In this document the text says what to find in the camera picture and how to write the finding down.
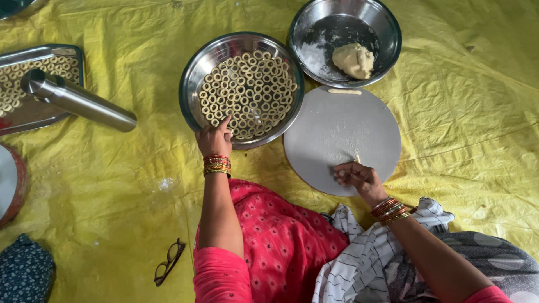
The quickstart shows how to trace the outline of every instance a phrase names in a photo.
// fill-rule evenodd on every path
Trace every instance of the dough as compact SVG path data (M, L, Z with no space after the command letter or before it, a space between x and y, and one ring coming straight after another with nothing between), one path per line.
M356 79L369 79L374 55L359 43L347 44L333 51L333 63Z
M336 89L336 88L330 88L328 89L328 93L332 94L353 94L353 95L361 95L361 91L355 91L353 89Z

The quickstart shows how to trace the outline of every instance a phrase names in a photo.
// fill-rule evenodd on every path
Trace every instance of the woman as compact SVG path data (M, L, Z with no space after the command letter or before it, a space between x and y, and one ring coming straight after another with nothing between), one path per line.
M321 215L292 205L260 185L228 179L229 120L195 134L205 162L194 251L196 301L311 302L322 266L349 241ZM355 186L399 241L436 296L427 300L510 302L481 271L388 197L372 168L350 162L335 170L337 182Z

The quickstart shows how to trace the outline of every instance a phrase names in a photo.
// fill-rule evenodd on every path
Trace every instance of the metal rim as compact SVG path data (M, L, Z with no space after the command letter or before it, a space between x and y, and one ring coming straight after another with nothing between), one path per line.
M290 49L292 50L292 53L294 53L294 56L297 57L299 63L300 63L300 66L301 66L301 69L307 74L309 75L309 77L313 78L314 80L324 84L324 85L328 85L328 86L331 86L331 87L337 87L337 88L358 88L358 87L362 87L362 86L366 86L366 85L369 85L369 84L373 84L374 82L382 79L385 74L387 74L392 68L393 66L395 65L395 63L397 62L399 56L400 56L400 49L402 47L402 33L400 32L400 25L399 23L397 22L397 19L395 18L395 16L393 15L393 13L388 9L387 6L385 6L382 2L380 2L379 0L372 0L376 3L378 3L383 9L385 9L388 13L389 13L389 16L391 17L391 20L395 23L395 25L397 26L397 33L398 33L398 39L397 39L397 51L396 51L396 56L393 58L391 64L389 65L389 68L377 75L376 77L373 77L373 78L370 78L366 81L363 81L363 82L360 82L360 81L357 81L357 82L354 82L353 86L350 86L350 85L347 85L347 84L340 84L340 83L333 83L333 82L330 82L330 81L326 81L320 77L318 77L317 75L313 74L306 66L305 64L303 64L303 61L301 60L299 54L296 52L296 49L292 46L294 45L293 43L293 38L294 38L294 29L296 28L296 25L298 23L298 19L300 18L301 14L309 7L311 6L311 4L313 2L316 2L316 1L320 1L320 0L310 0L309 2L305 3L304 6L302 6L300 8L300 10L296 13L296 16L294 16L294 19L292 20L292 24L290 25L290 30L288 32L288 44L291 46Z
M181 79L179 81L178 99L179 99L179 107L180 107L180 109L182 111L182 115L183 115L183 117L185 119L185 122L187 122L187 125L189 125L189 128L191 128L191 130L193 130L193 132L197 132L197 131L201 130L202 127L195 120L195 118L191 114L191 110L189 109L189 103L187 101L188 100L187 91L186 91L186 89L182 89L184 84L185 84L185 80L186 80L188 74L190 73L190 67L192 66L193 62L198 57L198 55L203 50L205 50L208 46L210 46L211 44L213 44L213 43L215 43L215 42L217 42L217 41L219 41L219 40L221 40L223 38L232 37L232 36L240 36L240 35L260 36L260 37L263 37L263 38L266 38L266 39L272 41L273 43L279 45L284 50L288 51L290 53L290 60L296 67L295 76L296 76L296 82L298 83L298 98L295 101L295 104L296 104L295 109L293 110L293 112L291 112L292 114L290 115L290 118L288 119L286 124L284 124L283 127L281 127L281 129L278 132L276 132L275 134L273 134L273 135L271 135L271 136L269 136L267 138L264 138L262 140L252 140L253 141L252 143L249 143L248 141L247 142L241 142L241 144L237 144L235 142L232 143L232 149L249 149L249 148L262 146L262 145L264 145L264 144L266 144L268 142L271 142L272 140L274 140L278 136L282 135L290 127L290 125L292 125L292 123L294 122L294 120L296 119L296 117L298 116L298 113L300 111L301 104L303 102L303 96L305 95L305 79L304 79L304 76L303 76L303 73L302 73L303 69L301 68L299 60L297 59L296 54L293 51L291 51L289 47L287 47L286 45L284 45L283 43L281 43L280 41L276 40L273 37L270 37L268 35L264 35L262 33L257 33L257 32L234 32L234 33L228 33L228 34L219 36L219 37L209 41L208 43L204 44L200 49L198 49L198 51L196 51L195 54L193 54L191 59L189 59L189 61L185 65L185 68L184 68L183 73L182 73L182 77L181 77Z

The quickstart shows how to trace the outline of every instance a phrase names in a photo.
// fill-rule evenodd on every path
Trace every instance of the hand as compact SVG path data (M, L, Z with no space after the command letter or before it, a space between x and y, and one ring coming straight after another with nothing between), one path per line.
M198 149L201 150L202 156L222 155L230 157L232 152L232 132L226 128L229 124L231 116L224 118L217 127L206 125L202 130L195 133Z
M357 162L348 162L335 166L337 182L342 186L353 185L357 193L374 208L388 198L385 189L374 168Z

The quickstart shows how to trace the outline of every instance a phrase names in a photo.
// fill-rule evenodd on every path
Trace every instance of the spectacles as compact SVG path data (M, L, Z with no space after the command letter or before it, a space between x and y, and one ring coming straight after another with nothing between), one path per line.
M178 240L176 243L172 244L167 253L167 262L163 262L157 266L155 269L155 286L161 286L169 272L174 268L176 262L178 262L179 257L182 255L182 252L185 248L185 243L181 243Z

